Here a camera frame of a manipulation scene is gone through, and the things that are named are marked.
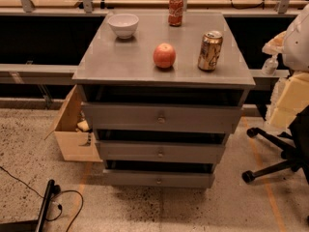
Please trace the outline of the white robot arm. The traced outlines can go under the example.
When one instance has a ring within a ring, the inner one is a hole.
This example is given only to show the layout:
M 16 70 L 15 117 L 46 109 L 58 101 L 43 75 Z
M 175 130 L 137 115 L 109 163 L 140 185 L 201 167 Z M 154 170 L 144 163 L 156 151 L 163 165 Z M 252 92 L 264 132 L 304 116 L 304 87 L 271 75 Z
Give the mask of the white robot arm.
M 309 4 L 287 28 L 282 57 L 286 67 L 309 72 Z

